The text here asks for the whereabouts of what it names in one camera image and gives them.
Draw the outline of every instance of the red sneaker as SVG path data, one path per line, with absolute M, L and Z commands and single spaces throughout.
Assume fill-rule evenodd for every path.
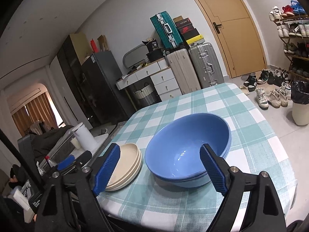
M 281 15 L 283 18 L 295 16 L 293 13 L 293 9 L 291 8 L 290 5 L 282 7 L 282 9 L 283 9 L 283 13 Z

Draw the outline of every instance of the wooden door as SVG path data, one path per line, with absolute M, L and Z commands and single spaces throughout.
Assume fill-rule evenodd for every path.
M 257 30 L 241 0 L 195 1 L 215 35 L 232 78 L 266 67 Z

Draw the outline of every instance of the blue sneaker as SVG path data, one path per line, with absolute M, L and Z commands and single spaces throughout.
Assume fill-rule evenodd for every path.
M 291 0 L 291 8 L 293 9 L 293 13 L 295 15 L 306 15 L 307 14 L 304 8 L 297 1 Z

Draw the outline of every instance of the drawer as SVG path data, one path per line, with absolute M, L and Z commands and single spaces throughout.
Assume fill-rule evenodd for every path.
M 138 80 L 141 80 L 145 77 L 148 77 L 156 72 L 160 71 L 160 67 L 159 67 L 159 64 L 157 62 L 149 65 L 149 66 L 146 66 L 144 68 L 142 68 L 141 70 L 138 70 L 135 72 L 136 76 L 137 76 L 137 79 Z
M 169 99 L 181 96 L 181 95 L 182 95 L 181 90 L 178 88 L 178 89 L 161 94 L 160 98 L 162 101 L 165 101 L 165 100 L 169 100 Z
M 154 83 L 154 85 L 163 83 L 173 78 L 175 78 L 175 76 L 171 68 L 158 72 L 157 74 L 151 76 L 151 80 Z
M 176 79 L 173 78 L 173 79 L 165 81 L 161 84 L 155 85 L 155 88 L 157 90 L 157 93 L 159 95 L 161 95 L 161 94 L 166 93 L 168 91 L 175 90 L 175 89 L 179 88 L 179 86 L 177 84 Z
M 167 68 L 167 63 L 166 63 L 165 59 L 158 61 L 158 64 L 159 64 L 161 70 Z
M 125 79 L 120 80 L 119 82 L 116 83 L 116 86 L 119 90 L 137 82 L 137 76 L 134 74 L 127 76 Z

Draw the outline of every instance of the refrigerator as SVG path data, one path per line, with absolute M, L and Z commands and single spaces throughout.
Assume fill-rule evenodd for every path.
M 128 120 L 136 111 L 125 90 L 118 90 L 122 77 L 111 51 L 93 53 L 81 66 L 83 77 L 91 88 L 92 103 L 99 109 L 102 124 Z

